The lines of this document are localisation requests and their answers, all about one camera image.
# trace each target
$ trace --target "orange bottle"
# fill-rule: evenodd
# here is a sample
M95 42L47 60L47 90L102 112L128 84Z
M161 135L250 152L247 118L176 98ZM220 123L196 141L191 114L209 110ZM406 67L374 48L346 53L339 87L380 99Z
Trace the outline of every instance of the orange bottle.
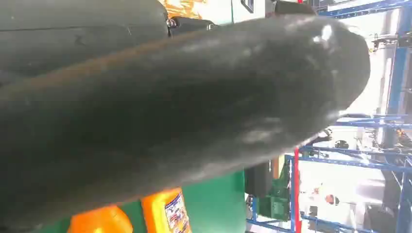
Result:
M147 233L191 233L181 188L141 200Z
M133 233L133 227L119 207L109 206L71 217L68 233Z

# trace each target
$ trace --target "metal bolt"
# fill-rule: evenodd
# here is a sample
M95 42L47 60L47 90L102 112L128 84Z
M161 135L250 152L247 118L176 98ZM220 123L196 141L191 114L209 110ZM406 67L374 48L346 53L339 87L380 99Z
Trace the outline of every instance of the metal bolt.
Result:
M210 24L207 25L206 29L208 31L211 31L214 27L215 27L215 25L213 23L210 23Z
M166 20L166 24L168 25L169 28L175 28L175 27L177 27L177 23L176 23L176 21L174 21L173 19L168 19L168 20Z

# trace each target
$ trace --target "blue metal rack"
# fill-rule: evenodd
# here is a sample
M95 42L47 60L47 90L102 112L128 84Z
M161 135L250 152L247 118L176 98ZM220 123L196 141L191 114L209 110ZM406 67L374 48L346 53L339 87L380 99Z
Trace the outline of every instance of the blue metal rack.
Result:
M361 116L366 117L366 119L363 119L365 121L359 121L359 120L354 120L354 121L349 121L350 124L347 126L357 126L357 127L364 127L364 123L367 121L374 121L375 119L379 120L402 120L403 118L406 117L406 115L375 115L375 116L368 116L368 115L351 115L348 116L346 115L345 117L356 117L360 118ZM392 127L392 124L386 124L386 123L380 123L376 126L379 127ZM353 160L336 160L336 159L322 159L322 158L316 158L316 157L299 157L299 161L309 161L309 162L317 162L317 163L327 163L327 164L337 164L337 165L343 165L343 166L358 166L358 167L365 167L365 168L374 168L374 169L381 169L381 170L388 170L392 171L394 176L395 172L396 173L402 173L402 178L400 181L398 181L399 186L400 186L400 197L399 197L399 207L398 207L398 218L396 221L396 233L409 233L410 228L412 228L411 225L411 220L412 220L412 155L409 153L397 153L392 150L378 150L378 151L365 151L365 150L348 150L348 149L339 149L339 148L322 148L322 147L310 147L310 146L303 146L299 149L299 151L329 151L329 152L339 152L344 155L380 155L383 157L399 157L404 160L404 163L402 166L396 165L396 164L391 164L388 162L381 162L381 161L376 161L376 160L367 160L363 157L361 157L360 161L353 161ZM287 161L293 161L294 156L291 155L286 155L285 159ZM266 227L275 231L279 232L286 232L286 233L295 233L295 232L300 232L298 231L295 226L296 221L294 219L295 212L299 211L298 209L295 208L295 189L297 188L297 185L299 183L296 183L295 178L295 169L294 169L295 163L291 162L291 212L290 212L290 218L291 218L291 228L290 229L285 229L281 228L279 226L274 226L271 225L272 223L278 222L278 220L273 220L273 221L265 221L265 222L258 222L257 221L257 213L256 213L256 203L253 200L252 201L252 212L253 212L253 217L252 219L247 219L248 223L254 224L254 225L259 225L262 227ZM369 230L369 229L355 229L351 226L343 225L341 223L337 222L331 222L331 221L326 221L322 219L318 219L315 217L310 217L306 216L301 213L301 218L306 219L309 221L314 221L315 225L317 226L318 223L321 223L322 225L327 225L332 228L334 228L337 232L341 232L341 230L346 229L346 230L352 230L352 231L357 231L359 233L376 233L376 231Z
M412 6L411 0L384 0L373 2L365 5L354 6L349 8L344 8L335 11L327 11L327 9L322 9L318 11L321 16L334 17L338 19L351 18L357 16L363 16L368 14L380 13L385 11L394 10L400 7L410 7Z

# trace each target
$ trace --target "green machine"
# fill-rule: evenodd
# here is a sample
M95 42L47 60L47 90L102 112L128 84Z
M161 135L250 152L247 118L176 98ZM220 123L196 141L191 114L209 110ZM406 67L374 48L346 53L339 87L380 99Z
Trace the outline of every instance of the green machine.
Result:
M256 198L257 213L262 216L290 220L290 166L285 160L279 179L272 180L272 187L269 194L263 198Z

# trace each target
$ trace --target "red pole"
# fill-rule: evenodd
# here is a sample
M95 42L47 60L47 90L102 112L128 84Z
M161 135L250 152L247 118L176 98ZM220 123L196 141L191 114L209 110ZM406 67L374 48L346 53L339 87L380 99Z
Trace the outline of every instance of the red pole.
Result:
M296 224L296 233L302 232L302 222L300 221L300 211L299 211L299 148L295 149L295 156L293 158L294 162L294 191L295 191L295 224Z

